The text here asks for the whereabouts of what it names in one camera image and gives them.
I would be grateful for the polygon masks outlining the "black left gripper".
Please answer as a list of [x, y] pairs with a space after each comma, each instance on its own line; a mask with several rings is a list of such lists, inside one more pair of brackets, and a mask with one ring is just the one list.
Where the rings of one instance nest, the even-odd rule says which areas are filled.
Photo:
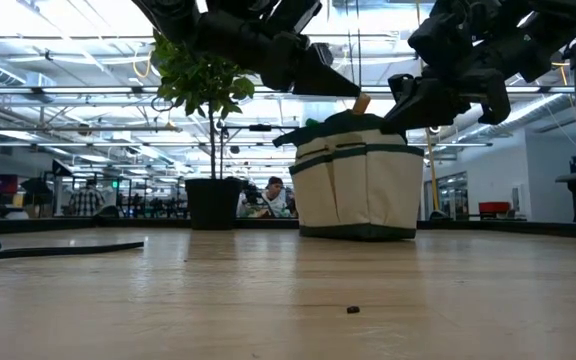
[[359, 87], [331, 67], [334, 58], [328, 46], [310, 45], [302, 34], [321, 10], [319, 0], [208, 0], [206, 5], [198, 22], [199, 51], [258, 74], [273, 90], [359, 95]]

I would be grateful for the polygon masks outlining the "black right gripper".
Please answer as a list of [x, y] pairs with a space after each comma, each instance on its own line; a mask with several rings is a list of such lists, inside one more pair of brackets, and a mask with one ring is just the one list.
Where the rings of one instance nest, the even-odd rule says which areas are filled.
[[[438, 0], [428, 18], [408, 39], [424, 62], [420, 74], [397, 74], [388, 79], [395, 106], [384, 116], [382, 133], [452, 125], [454, 119], [471, 109], [471, 104], [438, 79], [471, 55], [476, 43], [497, 40], [507, 31], [521, 27], [532, 16], [523, 0]], [[468, 73], [480, 101], [478, 122], [499, 125], [511, 106], [503, 73], [476, 69]]]

